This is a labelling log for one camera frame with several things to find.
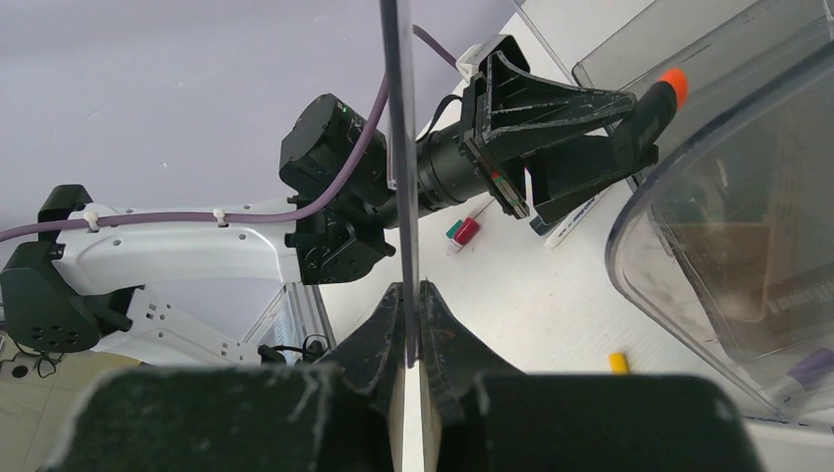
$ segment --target white zip tie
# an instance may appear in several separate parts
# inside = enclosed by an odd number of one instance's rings
[[[213,213],[214,213],[214,217],[217,218],[217,226],[218,227],[225,228],[229,225],[229,223],[226,222],[226,210],[225,209],[215,208]]]
[[[93,233],[97,233],[101,229],[98,226],[98,211],[85,211],[84,220],[89,224],[89,230]]]

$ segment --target white tabletop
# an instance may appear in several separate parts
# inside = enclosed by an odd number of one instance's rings
[[[502,32],[515,36],[533,74],[568,82],[518,16]],[[455,91],[462,89],[463,83]],[[456,121],[458,114],[459,106],[451,105],[438,128]],[[611,285],[603,260],[605,240],[630,195],[625,183],[613,186],[555,250],[545,248],[544,238],[537,236],[526,221],[517,221],[503,214],[498,205],[491,205],[478,217],[481,232],[461,253],[449,254],[446,231],[486,196],[421,218],[421,276],[437,285],[451,311],[466,327],[525,372],[609,372],[608,354],[623,351],[638,373],[705,377],[723,388],[742,410],[760,411],[749,396]],[[388,232],[386,238],[398,246],[395,230]],[[336,338],[343,339],[366,320],[388,285],[401,279],[399,258],[395,256],[378,263],[361,280],[322,286]],[[358,297],[358,293],[367,295]],[[406,381],[405,456],[414,461],[420,458],[417,379],[410,371]],[[756,442],[768,469],[773,471],[796,467],[800,459],[810,467],[806,470],[822,470],[819,467],[823,463],[834,459],[829,451],[771,440]]]

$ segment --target floor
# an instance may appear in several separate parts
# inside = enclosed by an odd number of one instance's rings
[[[5,345],[0,359],[10,360],[17,352],[13,344]],[[34,372],[14,379],[9,369],[0,370],[0,470],[35,471],[79,395],[104,372],[136,365],[121,356],[84,353],[68,356],[46,379]]]

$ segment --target transparent plastic container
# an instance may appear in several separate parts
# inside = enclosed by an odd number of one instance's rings
[[[825,5],[756,2],[626,85],[640,95],[680,67],[690,95],[606,248],[628,300],[786,416],[834,406],[834,18]]]

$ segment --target yellow object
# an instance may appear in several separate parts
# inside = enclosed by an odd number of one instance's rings
[[[627,376],[628,374],[631,374],[626,354],[623,354],[622,352],[613,352],[609,354],[608,365],[611,366],[611,373],[616,376]]]

